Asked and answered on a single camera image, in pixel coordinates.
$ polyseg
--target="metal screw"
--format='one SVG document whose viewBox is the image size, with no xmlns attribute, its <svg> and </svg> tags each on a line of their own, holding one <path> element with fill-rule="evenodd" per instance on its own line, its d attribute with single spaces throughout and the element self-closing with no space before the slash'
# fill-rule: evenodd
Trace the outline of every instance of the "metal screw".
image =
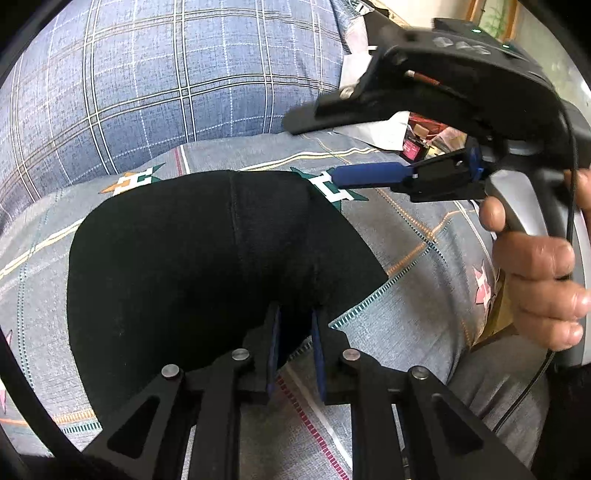
<svg viewBox="0 0 591 480">
<path fill-rule="evenodd" d="M 347 348 L 347 350 L 343 351 L 343 358 L 345 360 L 349 360 L 350 362 L 355 362 L 359 360 L 361 357 L 361 353 L 359 350 L 355 350 L 354 348 Z"/>
<path fill-rule="evenodd" d="M 412 367 L 410 372 L 417 380 L 425 380 L 429 376 L 429 370 L 425 367 Z"/>
<path fill-rule="evenodd" d="M 168 365 L 164 365 L 162 367 L 162 376 L 168 380 L 176 377 L 178 375 L 178 373 L 181 371 L 181 369 L 178 367 L 178 365 L 175 364 L 168 364 Z"/>
<path fill-rule="evenodd" d="M 238 362 L 242 362 L 251 356 L 251 353 L 245 348 L 237 348 L 232 352 L 232 358 Z"/>
<path fill-rule="evenodd" d="M 351 97 L 351 95 L 353 95 L 354 91 L 355 91 L 354 86 L 345 87 L 340 91 L 339 97 L 341 100 L 346 100 L 347 98 Z"/>
</svg>

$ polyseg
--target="black cable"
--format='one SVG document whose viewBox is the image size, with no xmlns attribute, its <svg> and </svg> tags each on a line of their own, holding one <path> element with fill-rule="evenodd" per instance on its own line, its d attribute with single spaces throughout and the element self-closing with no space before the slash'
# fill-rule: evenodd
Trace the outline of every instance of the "black cable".
<svg viewBox="0 0 591 480">
<path fill-rule="evenodd" d="M 569 135 L 569 143 L 571 147 L 571 153 L 573 156 L 573 165 L 571 168 L 571 175 L 570 175 L 570 205 L 569 205 L 569 214 L 566 220 L 566 239 L 572 245 L 573 244 L 573 228 L 574 228 L 574 213 L 577 209 L 577 200 L 576 200 L 576 193 L 577 193 L 577 177 L 578 177 L 578 170 L 579 170 L 579 150 L 577 149 L 577 140 L 574 137 L 573 126 L 570 122 L 569 116 L 564 108 L 564 104 L 560 97 L 557 96 L 558 101 L 560 102 L 561 112 L 564 117 L 564 123 L 566 124 L 566 131 Z M 562 280 L 571 280 L 573 274 L 569 273 L 566 277 Z M 525 387 L 521 395 L 517 397 L 517 400 L 513 402 L 513 404 L 507 409 L 505 414 L 501 417 L 501 419 L 497 422 L 495 427 L 492 429 L 493 433 L 497 434 L 501 427 L 505 424 L 505 422 L 511 417 L 513 412 L 519 408 L 521 403 L 524 401 L 525 397 L 530 393 L 531 389 L 534 388 L 534 385 L 540 379 L 542 375 L 548 370 L 548 367 L 552 363 L 556 352 L 552 350 L 548 350 L 546 353 L 546 358 L 544 362 L 534 375 L 534 378 L 531 379 L 530 383 Z"/>
</svg>

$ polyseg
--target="white paper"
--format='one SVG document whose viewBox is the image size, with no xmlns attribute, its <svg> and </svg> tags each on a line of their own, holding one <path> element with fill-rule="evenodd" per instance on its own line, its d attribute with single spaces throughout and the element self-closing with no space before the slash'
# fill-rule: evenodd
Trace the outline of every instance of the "white paper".
<svg viewBox="0 0 591 480">
<path fill-rule="evenodd" d="M 339 87 L 355 85 L 367 70 L 370 61 L 371 55 L 367 53 L 367 49 L 363 53 L 345 55 Z M 334 132 L 348 135 L 382 150 L 400 151 L 407 129 L 408 116 L 408 112 L 397 112 L 390 120 L 337 127 Z"/>
</svg>

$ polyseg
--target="plaid fabric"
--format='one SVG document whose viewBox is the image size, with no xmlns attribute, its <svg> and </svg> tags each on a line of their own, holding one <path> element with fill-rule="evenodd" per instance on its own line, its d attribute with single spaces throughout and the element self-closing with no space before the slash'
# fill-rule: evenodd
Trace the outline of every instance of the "plaid fabric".
<svg viewBox="0 0 591 480">
<path fill-rule="evenodd" d="M 0 89 L 0 233 L 44 195 L 336 88 L 357 0 L 73 0 Z"/>
</svg>

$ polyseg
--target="pink star pattern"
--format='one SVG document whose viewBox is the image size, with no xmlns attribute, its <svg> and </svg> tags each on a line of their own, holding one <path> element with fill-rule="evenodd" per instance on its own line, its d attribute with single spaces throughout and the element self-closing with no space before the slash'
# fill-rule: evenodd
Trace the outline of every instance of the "pink star pattern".
<svg viewBox="0 0 591 480">
<path fill-rule="evenodd" d="M 488 304 L 491 301 L 491 286 L 486 278 L 486 270 L 484 268 L 484 262 L 482 263 L 482 271 L 474 268 L 474 275 L 476 276 L 476 284 L 478 290 L 476 290 L 476 304 L 484 305 L 485 310 L 488 308 Z"/>
<path fill-rule="evenodd" d="M 10 346 L 10 342 L 12 340 L 12 330 L 10 330 L 6 334 L 6 341 L 8 342 L 8 346 Z M 4 383 L 2 383 L 2 379 L 0 378 L 0 405 L 2 406 L 2 411 L 6 415 L 6 387 Z"/>
</svg>

